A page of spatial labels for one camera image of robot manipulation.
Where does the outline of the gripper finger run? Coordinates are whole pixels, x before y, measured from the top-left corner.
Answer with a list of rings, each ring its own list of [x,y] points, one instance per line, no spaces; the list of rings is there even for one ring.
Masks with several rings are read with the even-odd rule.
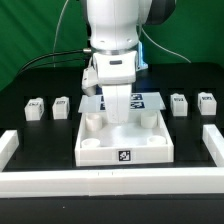
[[[104,85],[102,87],[107,120],[112,124],[128,121],[132,85]]]

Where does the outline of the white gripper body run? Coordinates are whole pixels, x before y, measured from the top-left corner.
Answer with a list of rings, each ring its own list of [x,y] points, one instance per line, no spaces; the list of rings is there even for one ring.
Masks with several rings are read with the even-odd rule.
[[[131,84],[136,81],[137,52],[120,55],[94,53],[93,65],[83,71],[82,90],[96,94],[96,86]]]

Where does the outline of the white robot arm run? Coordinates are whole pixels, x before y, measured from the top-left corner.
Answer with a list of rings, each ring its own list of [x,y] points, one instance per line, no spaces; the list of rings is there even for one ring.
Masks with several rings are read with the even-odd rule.
[[[128,121],[138,68],[137,29],[165,22],[176,0],[80,0],[91,29],[92,65],[83,72],[88,96],[101,87],[110,123]]]

